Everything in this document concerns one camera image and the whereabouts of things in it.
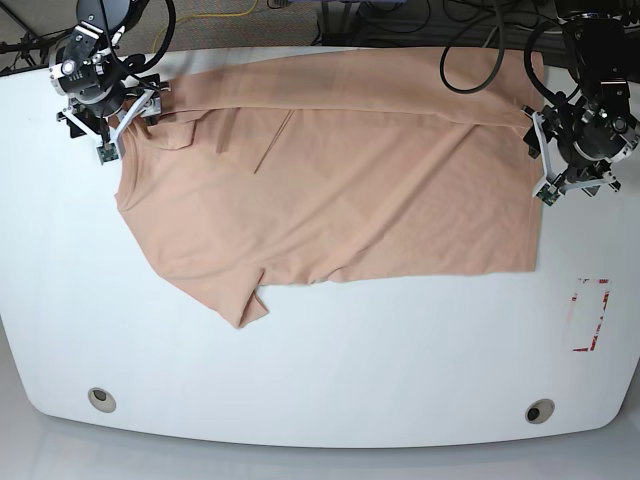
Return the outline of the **peach t-shirt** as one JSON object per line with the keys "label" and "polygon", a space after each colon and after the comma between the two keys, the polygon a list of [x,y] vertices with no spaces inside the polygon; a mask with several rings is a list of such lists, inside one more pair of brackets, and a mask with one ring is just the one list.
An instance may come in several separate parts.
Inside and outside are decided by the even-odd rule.
{"label": "peach t-shirt", "polygon": [[153,270],[236,328],[262,286],[531,272],[541,175],[510,50],[486,90],[436,48],[228,65],[175,79],[126,129],[118,209]]}

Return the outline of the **black tripod stand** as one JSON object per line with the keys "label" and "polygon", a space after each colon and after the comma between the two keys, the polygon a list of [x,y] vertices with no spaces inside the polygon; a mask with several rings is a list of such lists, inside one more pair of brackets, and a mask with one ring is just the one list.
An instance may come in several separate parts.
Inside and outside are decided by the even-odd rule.
{"label": "black tripod stand", "polygon": [[51,49],[72,31],[70,27],[38,34],[5,1],[1,2],[1,14],[23,32],[17,43],[1,41],[1,56],[13,55],[13,60],[1,67],[2,77],[46,68]]}

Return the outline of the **red tape rectangle marking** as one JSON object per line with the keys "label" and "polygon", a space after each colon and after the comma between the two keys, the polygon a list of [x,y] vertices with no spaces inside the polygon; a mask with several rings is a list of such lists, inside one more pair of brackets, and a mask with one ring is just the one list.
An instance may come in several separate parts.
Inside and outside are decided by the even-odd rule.
{"label": "red tape rectangle marking", "polygon": [[571,297],[566,341],[572,352],[595,349],[604,321],[611,281],[604,278],[580,278]]}

